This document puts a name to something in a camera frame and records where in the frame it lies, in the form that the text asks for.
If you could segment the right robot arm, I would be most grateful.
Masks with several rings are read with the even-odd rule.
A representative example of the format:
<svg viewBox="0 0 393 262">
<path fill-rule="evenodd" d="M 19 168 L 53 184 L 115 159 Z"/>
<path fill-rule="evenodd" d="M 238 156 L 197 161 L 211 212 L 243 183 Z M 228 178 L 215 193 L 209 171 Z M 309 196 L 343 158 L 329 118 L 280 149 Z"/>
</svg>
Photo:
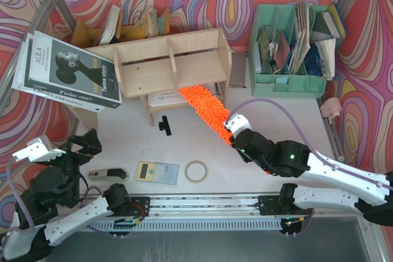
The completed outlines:
<svg viewBox="0 0 393 262">
<path fill-rule="evenodd" d="M 392 173 L 377 174 L 328 158 L 295 141 L 274 143 L 246 128 L 238 131 L 232 147 L 245 162 L 253 162 L 278 177 L 310 179 L 331 185 L 312 189 L 286 183 L 280 191 L 281 206 L 311 209 L 349 209 L 367 221 L 392 226 Z"/>
</svg>

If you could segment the orange microfiber duster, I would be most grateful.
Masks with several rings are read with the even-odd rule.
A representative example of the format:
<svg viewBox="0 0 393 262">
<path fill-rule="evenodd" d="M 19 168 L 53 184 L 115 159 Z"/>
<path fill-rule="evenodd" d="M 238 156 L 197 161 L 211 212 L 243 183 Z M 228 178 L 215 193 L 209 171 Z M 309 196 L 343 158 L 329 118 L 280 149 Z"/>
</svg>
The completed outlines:
<svg viewBox="0 0 393 262">
<path fill-rule="evenodd" d="M 207 88 L 201 85 L 184 87 L 179 93 L 195 109 L 198 116 L 227 144 L 230 145 L 232 133 L 224 123 L 230 111 Z"/>
</svg>

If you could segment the beige and blue calculator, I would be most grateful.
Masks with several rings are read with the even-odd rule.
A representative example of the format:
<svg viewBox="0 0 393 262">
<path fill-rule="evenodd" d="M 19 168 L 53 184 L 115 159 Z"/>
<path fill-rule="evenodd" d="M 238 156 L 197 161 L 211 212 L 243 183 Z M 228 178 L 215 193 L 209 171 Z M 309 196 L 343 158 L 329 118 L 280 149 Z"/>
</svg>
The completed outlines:
<svg viewBox="0 0 393 262">
<path fill-rule="evenodd" d="M 135 180 L 164 185 L 176 185 L 178 173 L 178 164 L 140 161 L 136 170 Z"/>
</svg>

